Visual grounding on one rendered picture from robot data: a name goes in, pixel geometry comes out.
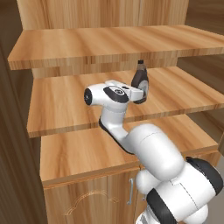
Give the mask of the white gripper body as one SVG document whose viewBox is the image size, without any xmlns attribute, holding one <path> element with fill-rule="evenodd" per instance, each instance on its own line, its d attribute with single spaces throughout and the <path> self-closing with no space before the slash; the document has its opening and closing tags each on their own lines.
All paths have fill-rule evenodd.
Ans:
<svg viewBox="0 0 224 224">
<path fill-rule="evenodd" d="M 143 96 L 144 96 L 143 90 L 141 90 L 139 88 L 135 88 L 135 87 L 129 88 L 129 100 L 131 102 L 139 101 L 143 98 Z"/>
</svg>

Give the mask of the dark brown syrup bottle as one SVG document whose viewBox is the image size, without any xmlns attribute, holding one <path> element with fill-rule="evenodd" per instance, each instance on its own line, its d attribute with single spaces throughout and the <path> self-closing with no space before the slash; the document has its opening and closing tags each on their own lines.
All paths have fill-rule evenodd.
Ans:
<svg viewBox="0 0 224 224">
<path fill-rule="evenodd" d="M 135 101 L 135 104 L 141 104 L 145 102 L 149 92 L 149 78 L 146 65 L 142 59 L 140 59 L 137 63 L 136 73 L 131 82 L 131 86 L 143 90 L 143 98 L 141 100 Z"/>
</svg>

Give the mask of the light wooden cabinet back panel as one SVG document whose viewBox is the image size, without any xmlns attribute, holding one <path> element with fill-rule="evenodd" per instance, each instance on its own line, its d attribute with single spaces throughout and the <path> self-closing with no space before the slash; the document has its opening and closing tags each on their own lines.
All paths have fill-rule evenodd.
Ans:
<svg viewBox="0 0 224 224">
<path fill-rule="evenodd" d="M 189 0 L 17 0 L 25 30 L 182 25 Z"/>
</svg>

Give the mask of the light wooden shelf board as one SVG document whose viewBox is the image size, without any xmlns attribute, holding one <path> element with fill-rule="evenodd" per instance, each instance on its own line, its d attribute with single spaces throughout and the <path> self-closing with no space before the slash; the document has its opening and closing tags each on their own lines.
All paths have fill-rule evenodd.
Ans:
<svg viewBox="0 0 224 224">
<path fill-rule="evenodd" d="M 10 69 L 65 67 L 224 53 L 224 36 L 188 25 L 23 31 Z"/>
<path fill-rule="evenodd" d="M 42 137 L 97 127 L 102 108 L 84 102 L 85 88 L 109 80 L 129 84 L 134 73 L 130 70 L 36 79 L 28 115 L 29 136 Z M 224 108 L 224 94 L 176 66 L 152 68 L 148 77 L 147 101 L 129 104 L 126 123 Z"/>
</svg>

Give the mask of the carved wooden cupboard door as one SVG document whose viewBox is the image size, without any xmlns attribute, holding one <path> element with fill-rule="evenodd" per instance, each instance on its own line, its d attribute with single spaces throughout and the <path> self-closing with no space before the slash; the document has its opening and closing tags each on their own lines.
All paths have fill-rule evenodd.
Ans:
<svg viewBox="0 0 224 224">
<path fill-rule="evenodd" d="M 45 189 L 48 224 L 134 224 L 138 171 L 136 167 Z M 134 179 L 131 205 L 129 179 Z"/>
</svg>

